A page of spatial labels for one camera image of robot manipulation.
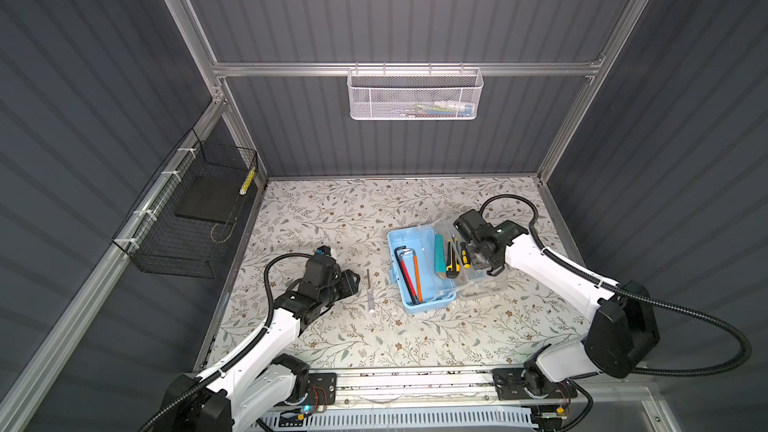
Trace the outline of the yellow black screwdriver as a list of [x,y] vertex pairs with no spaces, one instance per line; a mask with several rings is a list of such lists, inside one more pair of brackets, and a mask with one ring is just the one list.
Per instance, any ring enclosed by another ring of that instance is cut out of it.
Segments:
[[462,267],[469,269],[471,267],[471,260],[468,253],[467,244],[465,241],[459,241],[457,245],[460,253]]

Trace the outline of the clear handled small screwdriver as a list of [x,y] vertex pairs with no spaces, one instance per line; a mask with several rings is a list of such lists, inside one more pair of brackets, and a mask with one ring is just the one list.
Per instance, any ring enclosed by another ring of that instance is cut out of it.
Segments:
[[366,285],[367,310],[369,313],[373,314],[375,312],[375,296],[369,269],[366,270]]

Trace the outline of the yellow black utility knife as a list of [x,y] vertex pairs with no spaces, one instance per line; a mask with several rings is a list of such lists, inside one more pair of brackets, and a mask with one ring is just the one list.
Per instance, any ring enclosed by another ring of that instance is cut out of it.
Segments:
[[459,276],[461,271],[461,264],[456,254],[453,240],[449,240],[446,244],[447,250],[447,262],[446,262],[446,276],[448,279],[455,279]]

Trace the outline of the teal utility knife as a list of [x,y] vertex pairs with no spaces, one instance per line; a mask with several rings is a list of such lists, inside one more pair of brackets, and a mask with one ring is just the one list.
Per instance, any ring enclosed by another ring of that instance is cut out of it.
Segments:
[[435,274],[440,278],[445,280],[447,278],[446,274],[446,257],[445,257],[445,248],[444,248],[444,239],[440,234],[436,234],[434,236],[434,250],[433,250],[433,267]]

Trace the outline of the light blue plastic tool box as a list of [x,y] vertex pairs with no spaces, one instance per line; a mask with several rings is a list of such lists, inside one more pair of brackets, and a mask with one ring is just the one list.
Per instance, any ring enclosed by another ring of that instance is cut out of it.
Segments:
[[[455,279],[440,279],[434,272],[433,250],[434,236],[440,234],[446,244],[453,240],[456,254],[461,264],[459,276]],[[387,241],[392,260],[390,276],[398,287],[403,307],[410,315],[431,312],[445,308],[456,300],[468,301],[497,295],[504,292],[509,279],[504,275],[491,276],[490,266],[484,262],[466,242],[471,267],[462,267],[459,241],[464,241],[453,227],[451,218],[443,218],[433,223],[396,229],[387,233]],[[418,257],[420,282],[423,302],[418,303],[414,284],[413,254]]]

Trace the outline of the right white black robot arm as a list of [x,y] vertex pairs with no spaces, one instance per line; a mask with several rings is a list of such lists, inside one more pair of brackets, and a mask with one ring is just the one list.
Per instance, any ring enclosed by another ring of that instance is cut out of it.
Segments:
[[585,330],[556,345],[544,345],[523,365],[520,382],[544,398],[561,382],[590,375],[625,378],[660,341],[651,305],[624,296],[613,279],[596,274],[545,246],[533,225],[489,223],[476,209],[453,227],[469,250],[493,273],[518,270],[545,286],[584,320]]

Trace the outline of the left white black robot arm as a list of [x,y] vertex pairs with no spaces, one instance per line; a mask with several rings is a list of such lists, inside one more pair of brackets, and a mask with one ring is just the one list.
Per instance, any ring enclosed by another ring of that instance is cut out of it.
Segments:
[[[302,258],[301,278],[276,297],[270,272],[279,262]],[[224,358],[196,376],[178,376],[158,412],[142,431],[244,431],[275,405],[299,403],[306,394],[309,366],[284,349],[333,305],[358,294],[359,274],[340,268],[328,246],[312,254],[289,252],[263,271],[267,315]]]

